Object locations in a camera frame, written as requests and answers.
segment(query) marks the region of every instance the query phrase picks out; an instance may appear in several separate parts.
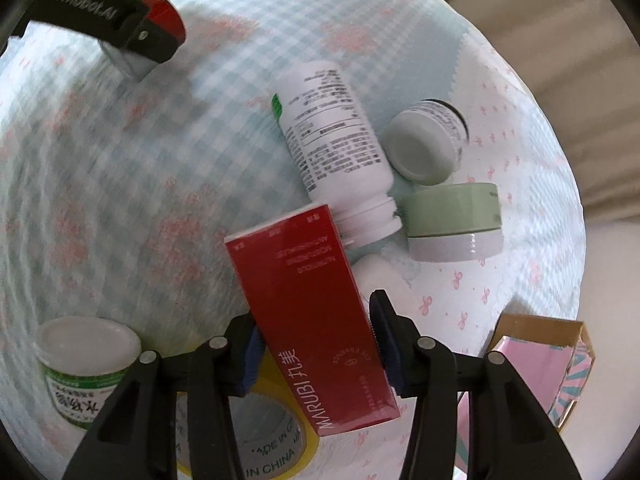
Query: jar lid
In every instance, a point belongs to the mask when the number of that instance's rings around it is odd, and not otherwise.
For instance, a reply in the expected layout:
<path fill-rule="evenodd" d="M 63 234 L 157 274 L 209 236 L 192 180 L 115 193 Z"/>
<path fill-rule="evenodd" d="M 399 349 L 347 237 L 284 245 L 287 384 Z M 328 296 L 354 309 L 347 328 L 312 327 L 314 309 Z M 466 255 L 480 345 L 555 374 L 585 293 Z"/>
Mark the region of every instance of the jar lid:
<path fill-rule="evenodd" d="M 423 108 L 437 107 L 438 113 Z M 442 120 L 443 113 L 449 117 Z M 450 107 L 422 102 L 398 114 L 382 133 L 382 145 L 402 176 L 423 186 L 447 180 L 460 166 L 466 125 Z"/>
<path fill-rule="evenodd" d="M 489 182 L 441 184 L 402 200 L 407 236 L 443 236 L 502 227 L 498 187 Z"/>
<path fill-rule="evenodd" d="M 449 236 L 409 238 L 409 256 L 416 262 L 466 262 L 500 254 L 502 229 Z"/>
<path fill-rule="evenodd" d="M 124 370 L 140 355 L 140 339 L 132 329 L 99 317 L 47 321 L 38 327 L 34 346 L 46 367 L 81 377 Z"/>

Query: green label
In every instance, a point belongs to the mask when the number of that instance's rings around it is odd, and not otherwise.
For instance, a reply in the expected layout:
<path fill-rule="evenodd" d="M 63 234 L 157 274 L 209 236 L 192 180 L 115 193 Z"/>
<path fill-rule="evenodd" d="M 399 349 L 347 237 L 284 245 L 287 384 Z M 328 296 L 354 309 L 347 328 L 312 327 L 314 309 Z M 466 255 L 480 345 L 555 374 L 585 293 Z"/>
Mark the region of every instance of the green label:
<path fill-rule="evenodd" d="M 87 430 L 126 373 L 120 370 L 103 376 L 81 377 L 60 373 L 42 365 L 49 397 L 56 411 L 67 421 Z"/>
<path fill-rule="evenodd" d="M 273 110 L 273 115 L 276 116 L 276 120 L 280 120 L 280 116 L 282 115 L 282 104 L 280 103 L 280 98 L 278 94 L 273 95 L 273 99 L 271 100 L 271 110 Z"/>

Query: white fabric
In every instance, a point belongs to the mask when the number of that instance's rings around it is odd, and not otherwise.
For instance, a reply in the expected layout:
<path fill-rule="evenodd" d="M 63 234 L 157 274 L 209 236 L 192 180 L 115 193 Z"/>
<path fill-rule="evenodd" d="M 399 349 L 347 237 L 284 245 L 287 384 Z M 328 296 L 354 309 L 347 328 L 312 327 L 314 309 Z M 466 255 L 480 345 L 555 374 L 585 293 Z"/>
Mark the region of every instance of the white fabric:
<path fill-rule="evenodd" d="M 339 62 L 376 131 L 418 100 L 452 102 L 471 144 L 451 181 L 498 185 L 495 258 L 420 264 L 402 233 L 350 253 L 391 262 L 422 333 L 477 354 L 507 306 L 575 316 L 584 225 L 566 159 L 510 67 L 442 0 L 171 1 L 187 41 L 138 85 L 94 40 L 45 26 L 1 75 L 0 418 L 48 478 L 82 433 L 47 399 L 37 325 L 106 317 L 169 355 L 246 311 L 223 237 L 308 201 L 269 110 L 272 76 L 294 62 Z M 409 191 L 396 175 L 393 196 Z M 297 478 L 397 478 L 413 404 L 400 406 L 398 420 L 322 439 Z"/>

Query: tape roll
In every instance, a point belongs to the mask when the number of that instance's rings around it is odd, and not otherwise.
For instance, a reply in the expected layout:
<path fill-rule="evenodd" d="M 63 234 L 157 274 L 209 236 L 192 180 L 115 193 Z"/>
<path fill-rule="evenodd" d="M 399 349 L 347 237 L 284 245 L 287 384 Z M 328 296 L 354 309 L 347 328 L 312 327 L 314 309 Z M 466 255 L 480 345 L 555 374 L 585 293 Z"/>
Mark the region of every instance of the tape roll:
<path fill-rule="evenodd" d="M 318 450 L 320 439 L 306 420 L 276 362 L 268 352 L 265 352 L 260 364 L 258 380 L 248 397 L 252 395 L 261 396 L 264 400 L 276 404 L 284 410 L 284 416 L 276 424 L 272 424 L 272 429 L 266 434 L 246 440 L 242 439 L 242 431 L 238 431 L 238 421 L 234 419 L 244 475 L 246 478 L 260 480 L 292 478 L 311 462 Z M 237 399 L 237 407 L 245 413 L 251 411 L 244 408 L 248 397 Z M 265 415 L 265 411 L 268 410 L 247 413 L 246 417 L 251 417 L 251 419 L 245 419 L 248 425 L 259 425 L 256 419 L 268 416 Z M 185 475 L 191 476 L 187 435 L 187 395 L 183 394 L 178 398 L 176 406 L 177 459 L 178 469 Z"/>
<path fill-rule="evenodd" d="M 423 188 L 402 202 L 409 237 L 445 236 L 502 227 L 498 187 L 489 182 Z"/>
<path fill-rule="evenodd" d="M 465 262 L 495 256 L 503 245 L 502 229 L 409 238 L 409 256 L 416 262 Z"/>

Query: yellow tape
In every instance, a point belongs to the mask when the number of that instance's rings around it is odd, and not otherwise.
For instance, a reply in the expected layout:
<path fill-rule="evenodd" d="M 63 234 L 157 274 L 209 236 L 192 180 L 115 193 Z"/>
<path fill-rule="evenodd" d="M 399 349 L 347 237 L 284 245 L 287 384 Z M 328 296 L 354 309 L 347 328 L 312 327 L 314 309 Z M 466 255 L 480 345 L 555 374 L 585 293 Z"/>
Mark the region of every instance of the yellow tape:
<path fill-rule="evenodd" d="M 298 427 L 300 428 L 301 433 L 303 433 L 303 437 L 305 441 L 303 442 L 304 447 L 303 447 L 302 453 L 299 454 L 299 456 L 294 457 L 290 454 L 291 449 L 289 449 L 289 453 L 287 454 L 285 452 L 285 455 L 284 455 L 285 457 L 290 457 L 291 462 L 293 462 L 293 460 L 296 458 L 297 461 L 295 465 L 293 465 L 289 470 L 287 470 L 283 474 L 278 475 L 276 477 L 271 477 L 273 478 L 273 480 L 286 480 L 286 479 L 292 478 L 293 476 L 300 473 L 306 466 L 309 465 L 314 455 L 316 454 L 316 451 L 318 450 L 320 439 L 316 435 L 316 432 L 314 431 L 309 421 L 306 420 L 304 413 L 302 412 L 302 410 L 298 406 L 298 403 L 296 402 L 296 398 L 293 396 L 293 394 L 291 393 L 291 390 L 289 389 L 289 385 L 287 384 L 287 382 L 284 380 L 284 377 L 280 373 L 280 370 L 278 369 L 278 365 L 274 361 L 271 354 L 269 354 L 268 352 L 265 352 L 264 354 L 264 358 L 262 359 L 262 363 L 260 364 L 260 370 L 258 372 L 258 380 L 254 384 L 254 387 L 251 388 L 251 393 L 263 395 L 268 399 L 271 399 L 271 400 L 274 400 L 274 402 L 277 402 L 281 407 L 283 407 L 287 411 L 287 413 L 293 416 L 293 419 L 297 423 Z M 183 409 L 183 411 L 184 413 L 182 414 L 182 418 L 184 418 L 184 426 L 182 425 L 180 420 L 176 420 L 176 426 L 178 429 L 177 439 L 178 439 L 179 445 L 186 446 L 186 433 L 187 433 L 186 410 Z M 180 415 L 180 399 L 178 400 L 178 415 Z M 290 430 L 289 430 L 289 434 L 291 435 L 289 437 L 290 439 L 292 437 L 295 438 L 295 434 L 292 434 Z M 181 454 L 184 454 L 184 450 L 182 450 L 181 448 L 178 448 L 178 469 L 185 475 L 191 476 L 191 471 L 180 462 Z M 269 455 L 267 454 L 267 456 L 264 459 L 265 460 L 264 466 L 260 466 L 255 469 L 252 468 L 254 469 L 254 472 L 257 474 L 252 474 L 250 477 L 251 478 L 270 478 L 269 474 L 270 474 L 270 471 L 272 470 L 271 468 L 274 465 L 274 463 L 272 462 L 272 458 L 273 456 L 269 457 Z M 273 458 L 273 460 L 276 460 L 275 464 L 277 465 L 284 464 L 284 459 L 282 457 Z"/>

